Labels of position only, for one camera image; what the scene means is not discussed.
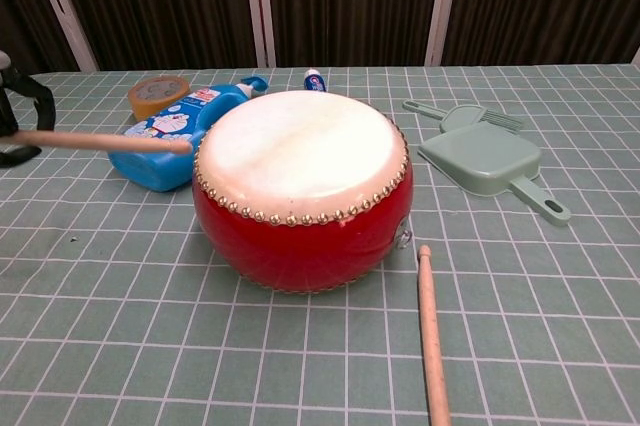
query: brown curtain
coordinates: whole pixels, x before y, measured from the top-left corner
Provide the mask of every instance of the brown curtain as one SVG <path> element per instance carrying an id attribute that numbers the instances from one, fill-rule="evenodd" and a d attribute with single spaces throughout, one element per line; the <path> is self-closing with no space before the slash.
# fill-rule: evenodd
<path id="1" fill-rule="evenodd" d="M 0 50 L 25 74 L 79 69 L 49 0 L 0 0 Z"/>
<path id="2" fill-rule="evenodd" d="M 248 0 L 72 0 L 105 70 L 257 64 Z"/>
<path id="3" fill-rule="evenodd" d="M 424 64 L 433 0 L 271 0 L 278 66 Z"/>
<path id="4" fill-rule="evenodd" d="M 443 65 L 625 63 L 640 0 L 453 0 Z"/>

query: drum head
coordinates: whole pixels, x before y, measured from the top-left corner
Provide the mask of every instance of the drum head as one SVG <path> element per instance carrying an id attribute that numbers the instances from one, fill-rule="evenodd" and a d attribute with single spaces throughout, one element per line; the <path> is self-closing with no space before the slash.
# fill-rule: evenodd
<path id="1" fill-rule="evenodd" d="M 327 92 L 288 91 L 222 116 L 200 143 L 196 176 L 221 206 L 293 226 L 373 207 L 407 164 L 402 134 L 372 107 Z"/>

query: green cutting mat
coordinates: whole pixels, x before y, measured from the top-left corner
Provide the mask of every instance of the green cutting mat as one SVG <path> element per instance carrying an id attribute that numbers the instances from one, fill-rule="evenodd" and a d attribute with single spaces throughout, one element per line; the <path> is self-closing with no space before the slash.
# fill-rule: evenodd
<path id="1" fill-rule="evenodd" d="M 640 70 L 630 65 L 350 68 L 331 91 L 404 130 L 415 242 L 315 296 L 240 280 L 188 187 L 148 192 L 106 155 L 51 150 L 0 173 L 0 425 L 425 425 L 416 250 L 433 250 L 453 422 L 640 421 Z M 127 91 L 159 74 L 38 77 L 58 129 L 120 132 Z M 304 69 L 178 71 L 192 87 Z M 463 194 L 417 154 L 437 122 L 401 108 L 476 102 L 526 120 L 555 228 L 505 194 Z M 28 101 L 15 96 L 20 124 Z"/>

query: green dustpan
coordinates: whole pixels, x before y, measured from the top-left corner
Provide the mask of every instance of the green dustpan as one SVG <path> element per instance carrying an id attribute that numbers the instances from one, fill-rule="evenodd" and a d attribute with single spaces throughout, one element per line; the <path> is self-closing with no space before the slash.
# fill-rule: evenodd
<path id="1" fill-rule="evenodd" d="M 479 196 L 512 191 L 556 226 L 571 213 L 531 180 L 540 174 L 540 149 L 520 136 L 482 121 L 435 136 L 419 154 L 463 190 Z"/>

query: drumstick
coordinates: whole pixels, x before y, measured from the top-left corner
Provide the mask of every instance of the drumstick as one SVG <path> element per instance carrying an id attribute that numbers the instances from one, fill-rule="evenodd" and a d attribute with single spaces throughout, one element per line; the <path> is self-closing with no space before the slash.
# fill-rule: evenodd
<path id="1" fill-rule="evenodd" d="M 435 288 L 430 261 L 431 249 L 429 246 L 421 246 L 418 257 L 420 258 L 420 270 L 418 273 L 420 326 L 431 426 L 451 426 L 447 386 L 440 353 Z"/>
<path id="2" fill-rule="evenodd" d="M 18 131 L 11 136 L 0 136 L 0 143 L 138 153 L 171 152 L 189 154 L 192 151 L 191 143 L 184 140 L 169 141 L 159 138 L 134 138 L 120 134 L 68 133 L 42 130 Z"/>

